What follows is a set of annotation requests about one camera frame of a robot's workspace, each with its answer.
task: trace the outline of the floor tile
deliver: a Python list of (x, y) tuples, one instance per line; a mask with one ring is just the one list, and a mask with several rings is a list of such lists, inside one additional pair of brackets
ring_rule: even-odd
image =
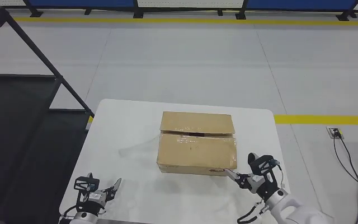
[(255, 25), (271, 67), (356, 66), (355, 27)]
[(264, 68), (100, 66), (86, 102), (95, 109), (102, 99), (263, 108), (284, 113), (272, 75)]
[(323, 115), (358, 114), (357, 68), (271, 67), (288, 114)]
[[(75, 66), (98, 65), (106, 40), (108, 28), (82, 28), (72, 24), (19, 23), (37, 47), (52, 63)], [(0, 32), (0, 60), (4, 62), (39, 62), (35, 53), (8, 25)]]

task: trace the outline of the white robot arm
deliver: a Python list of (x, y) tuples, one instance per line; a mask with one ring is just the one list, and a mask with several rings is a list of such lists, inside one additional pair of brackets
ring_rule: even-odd
[[(324, 214), (315, 208), (303, 205), (292, 194), (287, 193), (283, 188), (278, 188), (277, 181), (272, 172), (275, 166), (280, 167), (280, 163), (272, 156), (265, 155), (260, 158), (254, 153), (248, 156), (248, 164), (251, 167), (251, 174), (234, 173), (225, 169), (225, 173), (240, 188), (249, 189), (251, 193), (258, 194), (265, 203), (259, 214), (270, 211), (278, 224), (328, 224)], [(294, 207), (295, 210), (287, 217), (282, 213), (285, 208)], [(238, 224), (251, 223), (257, 219), (257, 216), (247, 221), (242, 221), (248, 217), (254, 210), (237, 220)]]

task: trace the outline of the black metal frame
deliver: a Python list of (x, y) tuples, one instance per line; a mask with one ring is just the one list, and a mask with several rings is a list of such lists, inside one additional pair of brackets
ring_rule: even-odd
[(44, 13), (44, 12), (39, 12), (34, 6), (32, 6), (29, 0), (23, 0), (23, 2), (31, 12), (30, 17), (40, 17)]
[(24, 2), (27, 1), (28, 4), (26, 6), (6, 6), (5, 8), (28, 8), (31, 13), (34, 13), (33, 11), (37, 11), (38, 9), (80, 9), (85, 10), (84, 14), (89, 15), (92, 10), (107, 10), (107, 11), (122, 11), (122, 12), (133, 12), (133, 18), (143, 18), (144, 13), (151, 13), (151, 12), (187, 12), (187, 11), (208, 11), (208, 10), (217, 10), (218, 16), (223, 15), (223, 11), (225, 10), (235, 10), (239, 11), (239, 13), (236, 13), (236, 17), (238, 20), (245, 20), (245, 11), (247, 9), (247, 3), (249, 0), (244, 0), (243, 6), (241, 8), (192, 8), (192, 7), (139, 7), (138, 1), (133, 0), (133, 7), (85, 7), (85, 6), (34, 6), (31, 5), (29, 0), (24, 0)]
[(70, 84), (64, 79), (64, 77), (57, 71), (48, 58), (42, 53), (42, 51), (36, 46), (36, 44), (29, 38), (29, 36), (23, 31), (23, 29), (17, 24), (5, 8), (0, 7), (0, 25), (7, 22), (13, 30), (19, 35), (19, 37), (30, 47), (30, 49), (40, 58), (40, 60), (48, 67), (53, 75), (60, 81), (61, 84), (72, 94), (72, 96), (83, 106), (83, 108), (90, 114), (91, 117), (95, 117), (95, 114), (87, 106), (87, 104), (81, 99), (81, 97), (75, 92)]
[(357, 6), (357, 4), (358, 0), (355, 0), (348, 10), (345, 10), (342, 14), (336, 16), (338, 20), (349, 21), (348, 16), (351, 16), (352, 18), (357, 18), (357, 16), (354, 14), (354, 8)]

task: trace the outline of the metal bar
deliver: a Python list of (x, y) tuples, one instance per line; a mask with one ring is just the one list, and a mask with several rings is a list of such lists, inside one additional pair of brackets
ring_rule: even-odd
[(221, 8), (218, 9), (218, 16), (223, 16), (223, 10)]
[(240, 9), (240, 12), (235, 14), (235, 17), (237, 20), (245, 20), (246, 19), (245, 10), (247, 8), (247, 3), (248, 3), (248, 0), (244, 0), (244, 2), (242, 3), (242, 7)]
[(86, 103), (81, 99), (80, 96), (75, 92), (75, 90), (69, 85), (69, 83), (64, 79), (64, 77), (57, 71), (53, 64), (48, 60), (48, 58), (42, 53), (42, 51), (36, 46), (36, 44), (29, 38), (29, 36), (23, 31), (23, 29), (17, 24), (17, 22), (10, 16), (10, 14), (4, 9), (6, 13), (7, 23), (15, 30), (15, 32), (21, 37), (21, 39), (31, 48), (31, 50), (40, 58), (40, 60), (48, 67), (48, 69), (56, 76), (56, 78), (61, 80), (61, 83), (66, 87), (66, 89), (72, 94), (74, 98), (83, 106), (83, 108), (89, 112), (91, 117), (95, 117), (95, 114), (91, 109), (86, 105)]
[(40, 17), (44, 13), (44, 12), (39, 12), (34, 6), (32, 6), (29, 0), (23, 0), (23, 2), (31, 12), (30, 17)]
[(7, 11), (5, 10), (5, 8), (3, 6), (0, 6), (0, 27), (2, 27), (2, 25), (4, 25), (4, 23), (6, 22), (6, 14)]
[(352, 13), (354, 14), (353, 10), (357, 6), (357, 4), (358, 4), (358, 0), (355, 0), (354, 3), (352, 4), (352, 6), (348, 10), (345, 10), (340, 15), (336, 15), (338, 20), (340, 20), (340, 21), (349, 21), (348, 16), (351, 15)]
[(138, 6), (138, 0), (133, 0), (133, 18), (143, 18), (144, 12)]
[(88, 16), (90, 13), (91, 13), (91, 9), (87, 9), (87, 10), (85, 10), (85, 12), (84, 12), (84, 14), (86, 15), (86, 16)]

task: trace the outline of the wire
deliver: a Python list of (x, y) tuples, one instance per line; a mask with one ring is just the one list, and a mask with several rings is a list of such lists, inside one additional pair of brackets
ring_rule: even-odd
[(72, 207), (70, 207), (69, 209), (67, 209), (64, 213), (63, 213), (63, 217), (66, 217), (67, 216), (67, 213), (69, 212), (69, 211), (71, 211), (72, 209), (74, 209), (76, 207), (76, 205), (74, 205), (74, 206), (72, 206)]
[(351, 154), (349, 153), (348, 148), (347, 148), (347, 146), (346, 146), (346, 144), (345, 144), (345, 142), (343, 141), (343, 139), (342, 139), (341, 136), (340, 136), (340, 140), (342, 141), (342, 143), (343, 143), (343, 145), (344, 145), (344, 147), (345, 147), (345, 149), (346, 149), (346, 151), (347, 151), (347, 153), (348, 153), (349, 163), (351, 164), (351, 167), (352, 167), (352, 169), (353, 169), (353, 172), (354, 172), (354, 174), (356, 175), (357, 180), (358, 180), (358, 174), (357, 174), (356, 170), (354, 169), (354, 166), (353, 166), (353, 163), (352, 163)]
[(345, 171), (346, 171), (356, 182), (358, 182), (358, 179), (355, 179), (355, 178), (352, 176), (352, 174), (351, 174), (350, 172), (348, 172), (348, 170), (346, 169), (346, 167), (343, 165), (343, 163), (341, 162), (340, 158), (338, 157), (338, 153), (337, 153), (337, 150), (336, 150), (336, 136), (333, 136), (333, 146), (334, 146), (334, 148), (335, 148), (335, 153), (336, 153), (337, 159), (338, 159), (338, 161), (340, 162), (340, 164), (342, 165), (343, 169), (345, 169)]

